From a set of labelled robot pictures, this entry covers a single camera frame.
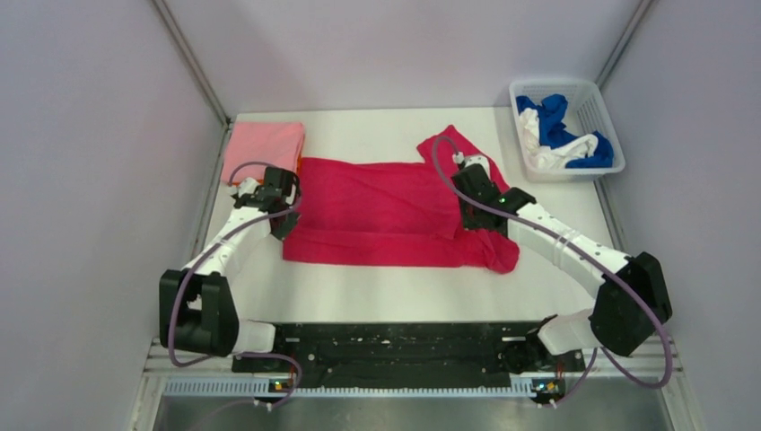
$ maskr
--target pink towel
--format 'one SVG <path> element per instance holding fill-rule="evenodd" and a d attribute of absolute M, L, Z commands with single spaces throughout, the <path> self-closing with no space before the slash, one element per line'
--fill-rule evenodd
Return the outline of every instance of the pink towel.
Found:
<path fill-rule="evenodd" d="M 303 145 L 302 123 L 236 121 L 230 143 L 224 150 L 221 181 L 226 184 L 235 168 L 252 161 L 272 163 L 297 172 Z M 262 180 L 264 169 L 262 166 L 247 166 L 235 174 L 232 182 L 238 184 L 248 177 Z"/>
<path fill-rule="evenodd" d="M 453 126 L 442 132 L 464 155 L 479 154 Z M 518 246 L 498 233 L 462 228 L 457 197 L 432 165 L 431 137 L 417 147 L 424 163 L 351 164 L 304 158 L 302 213 L 285 239 L 283 258 L 309 263 L 414 267 L 486 267 L 510 272 Z M 457 170 L 451 150 L 439 160 Z M 507 184 L 491 165 L 492 180 Z"/>

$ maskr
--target light purple wall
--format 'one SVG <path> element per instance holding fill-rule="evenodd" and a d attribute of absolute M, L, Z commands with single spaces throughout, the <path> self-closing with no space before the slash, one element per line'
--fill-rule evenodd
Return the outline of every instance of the light purple wall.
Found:
<path fill-rule="evenodd" d="M 707 429 L 758 429 L 761 2 L 662 1 L 604 92 L 634 251 L 661 259 Z"/>
<path fill-rule="evenodd" d="M 221 128 L 149 2 L 0 2 L 0 429 L 123 429 Z"/>
<path fill-rule="evenodd" d="M 232 114 L 507 105 L 594 79 L 638 0 L 168 1 Z"/>

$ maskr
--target white cloth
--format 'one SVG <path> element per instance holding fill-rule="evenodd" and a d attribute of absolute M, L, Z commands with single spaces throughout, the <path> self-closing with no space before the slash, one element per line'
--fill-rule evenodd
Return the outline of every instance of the white cloth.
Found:
<path fill-rule="evenodd" d="M 565 169 L 571 160 L 591 157 L 597 149 L 598 139 L 593 134 L 580 136 L 566 145 L 552 149 L 539 144 L 539 115 L 537 110 L 526 108 L 518 116 L 523 144 L 529 150 L 529 161 L 539 169 Z"/>

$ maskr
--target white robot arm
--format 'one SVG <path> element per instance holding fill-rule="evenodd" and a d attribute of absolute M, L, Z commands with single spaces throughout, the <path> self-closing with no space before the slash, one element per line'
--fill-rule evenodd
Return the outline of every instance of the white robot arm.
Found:
<path fill-rule="evenodd" d="M 516 359 L 512 371 L 548 361 L 571 350 L 606 347 L 628 356 L 639 347 L 654 328 L 643 310 L 598 268 L 573 251 L 569 244 L 586 252 L 611 273 L 622 278 L 664 323 L 671 317 L 671 304 L 660 263 L 650 254 L 633 257 L 595 242 L 549 214 L 525 191 L 512 188 L 505 193 L 489 178 L 484 156 L 455 156 L 460 169 L 452 176 L 455 187 L 464 195 L 487 207 L 513 214 L 539 225 L 547 232 L 488 213 L 460 200 L 463 225 L 467 229 L 497 231 L 552 262 L 575 279 L 596 303 L 593 309 L 549 316 L 526 334 L 526 341 L 514 346 Z"/>
<path fill-rule="evenodd" d="M 235 203 L 222 230 L 183 269 L 169 269 L 162 276 L 159 317 L 165 347 L 179 286 L 194 268 L 175 326 L 175 346 L 215 356 L 272 351 L 275 326 L 239 320 L 235 296 L 241 292 L 231 291 L 230 286 L 260 240 L 270 234 L 282 240 L 295 227 L 298 213 L 275 218 L 271 215 L 295 204 L 301 193 L 298 177 L 293 172 L 268 167 L 262 184 L 247 178 L 231 187 L 230 192 Z M 260 223 L 267 219 L 269 223 Z"/>

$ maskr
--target white plastic basket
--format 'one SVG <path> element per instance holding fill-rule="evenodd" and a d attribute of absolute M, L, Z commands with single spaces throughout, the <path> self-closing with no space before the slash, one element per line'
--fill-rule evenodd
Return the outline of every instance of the white plastic basket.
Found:
<path fill-rule="evenodd" d="M 616 136 L 608 110 L 605 108 L 605 102 L 602 100 L 602 95 L 599 93 L 599 88 L 597 88 L 595 83 L 560 78 L 513 82 L 510 84 L 510 98 L 512 101 L 512 119 L 515 122 L 516 129 L 520 128 L 518 121 L 519 112 L 515 102 L 516 97 L 529 96 L 536 104 L 540 104 L 542 99 L 552 94 L 562 94 L 568 100 L 568 110 L 563 120 L 566 130 L 576 136 L 586 135 L 598 130 L 610 141 L 613 147 L 613 166 L 610 168 L 589 169 L 537 168 L 529 161 L 529 151 L 526 149 L 526 143 L 523 142 L 523 134 L 518 130 L 518 142 L 520 153 L 523 155 L 523 167 L 526 171 L 526 177 L 530 181 L 536 182 L 577 181 L 595 180 L 606 173 L 621 172 L 626 166 L 624 153 L 621 151 L 618 136 Z"/>

